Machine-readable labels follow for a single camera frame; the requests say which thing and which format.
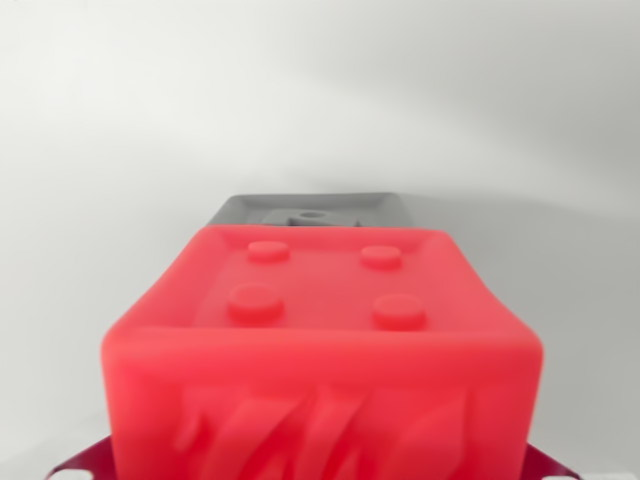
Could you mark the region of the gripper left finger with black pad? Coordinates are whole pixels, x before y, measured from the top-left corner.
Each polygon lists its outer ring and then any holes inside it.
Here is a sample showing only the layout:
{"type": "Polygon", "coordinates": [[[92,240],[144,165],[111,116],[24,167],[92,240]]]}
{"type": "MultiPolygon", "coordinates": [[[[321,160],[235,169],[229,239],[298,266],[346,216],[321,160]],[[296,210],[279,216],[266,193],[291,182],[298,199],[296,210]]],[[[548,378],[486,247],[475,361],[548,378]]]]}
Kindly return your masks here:
{"type": "Polygon", "coordinates": [[[54,467],[47,480],[117,480],[111,437],[105,437],[54,467]]]}

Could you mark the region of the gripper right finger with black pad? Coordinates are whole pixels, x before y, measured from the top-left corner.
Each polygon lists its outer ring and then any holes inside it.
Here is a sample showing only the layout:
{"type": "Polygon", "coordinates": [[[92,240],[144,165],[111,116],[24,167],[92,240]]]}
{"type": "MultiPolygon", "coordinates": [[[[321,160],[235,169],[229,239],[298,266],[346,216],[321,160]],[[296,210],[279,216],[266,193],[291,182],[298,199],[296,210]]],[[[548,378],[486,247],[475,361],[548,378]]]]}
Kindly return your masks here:
{"type": "Polygon", "coordinates": [[[528,444],[521,472],[521,480],[543,480],[551,477],[581,479],[581,476],[576,471],[532,444],[528,444]]]}

